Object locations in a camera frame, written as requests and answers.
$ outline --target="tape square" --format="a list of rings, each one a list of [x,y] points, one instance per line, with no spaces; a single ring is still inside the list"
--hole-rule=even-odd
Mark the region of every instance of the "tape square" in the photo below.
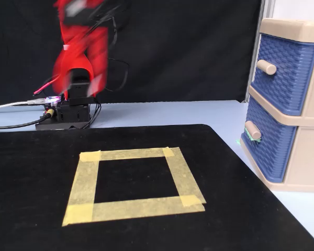
[[[100,161],[154,157],[166,158],[179,196],[94,203]],[[204,212],[203,203],[205,198],[179,147],[84,152],[80,154],[62,226]]]

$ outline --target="drawer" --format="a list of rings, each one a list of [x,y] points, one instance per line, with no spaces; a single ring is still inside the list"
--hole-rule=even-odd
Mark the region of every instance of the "drawer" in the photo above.
[[[314,65],[314,43],[301,43],[262,34],[259,60],[276,66],[268,75],[257,67],[251,84],[286,115],[301,115]]]
[[[282,182],[297,127],[278,123],[257,101],[250,97],[246,121],[252,121],[261,133],[261,141],[251,141],[242,134],[246,148],[268,181]]]

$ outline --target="black backdrop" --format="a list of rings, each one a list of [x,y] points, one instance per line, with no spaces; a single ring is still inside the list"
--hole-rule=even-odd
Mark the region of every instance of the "black backdrop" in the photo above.
[[[62,48],[54,2],[0,0],[0,104],[31,99],[51,76]],[[109,53],[130,64],[128,81],[101,101],[242,101],[260,2],[132,0]],[[109,89],[124,69],[110,62]]]

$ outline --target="red robot arm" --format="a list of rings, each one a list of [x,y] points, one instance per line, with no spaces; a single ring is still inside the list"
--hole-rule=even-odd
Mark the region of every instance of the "red robot arm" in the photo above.
[[[86,18],[79,20],[79,15],[88,16],[103,1],[58,0],[56,3],[64,48],[54,65],[53,76],[57,77],[57,80],[53,83],[53,89],[56,93],[64,92],[66,99],[68,99],[67,89],[70,88],[70,71],[72,69],[88,71],[90,80],[88,96],[93,95],[95,97],[106,86],[107,28],[93,27],[92,29],[86,23]],[[65,22],[66,19],[70,18],[69,24]]]

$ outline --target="red wire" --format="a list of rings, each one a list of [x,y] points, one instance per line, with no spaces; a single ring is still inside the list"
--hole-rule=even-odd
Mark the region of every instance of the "red wire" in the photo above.
[[[53,82],[55,82],[56,80],[58,80],[59,76],[57,76],[55,79],[53,79],[52,81],[47,82],[45,85],[43,85],[41,88],[39,88],[38,90],[36,90],[33,94],[39,94],[41,91],[43,91],[45,88],[47,88],[49,85],[51,85]]]

